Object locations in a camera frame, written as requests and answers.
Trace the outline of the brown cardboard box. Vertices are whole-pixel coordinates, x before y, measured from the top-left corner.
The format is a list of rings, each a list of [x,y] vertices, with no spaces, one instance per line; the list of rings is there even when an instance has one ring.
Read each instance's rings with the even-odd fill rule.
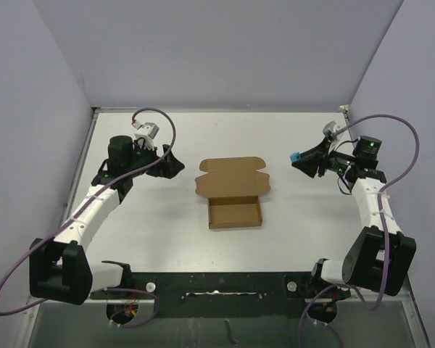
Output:
[[[270,175],[260,157],[204,159],[195,193],[207,199],[210,229],[256,228],[263,222],[260,197],[269,192]]]

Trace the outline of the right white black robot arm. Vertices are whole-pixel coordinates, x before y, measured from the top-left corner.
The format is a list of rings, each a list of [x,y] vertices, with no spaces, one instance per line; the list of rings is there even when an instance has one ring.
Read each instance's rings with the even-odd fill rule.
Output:
[[[324,296],[334,284],[356,286],[386,295],[399,293],[417,246],[406,237],[392,214],[382,188],[386,176],[378,170],[381,141],[362,136],[354,141],[351,154],[334,149],[324,138],[317,146],[290,156],[292,167],[311,178],[330,170],[338,175],[355,198],[362,230],[343,260],[319,259],[307,279],[309,290]]]

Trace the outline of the small blue cube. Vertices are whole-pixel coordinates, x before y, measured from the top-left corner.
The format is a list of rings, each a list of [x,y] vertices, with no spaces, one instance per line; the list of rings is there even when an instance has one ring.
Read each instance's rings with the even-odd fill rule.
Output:
[[[299,152],[295,152],[293,154],[290,155],[290,160],[291,162],[298,162],[301,160],[301,155]]]

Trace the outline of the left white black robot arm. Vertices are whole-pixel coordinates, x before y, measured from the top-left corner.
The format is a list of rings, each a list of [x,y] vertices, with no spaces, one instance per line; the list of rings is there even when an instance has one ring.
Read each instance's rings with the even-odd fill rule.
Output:
[[[36,239],[30,246],[29,287],[33,297],[81,305],[96,291],[108,289],[117,298],[131,293],[130,265],[90,263],[86,252],[103,222],[132,189],[134,178],[146,174],[172,179],[184,170],[185,165],[169,145],[162,149],[164,154],[158,156],[155,146],[147,148],[130,136],[109,140],[108,158],[76,211],[50,241]]]

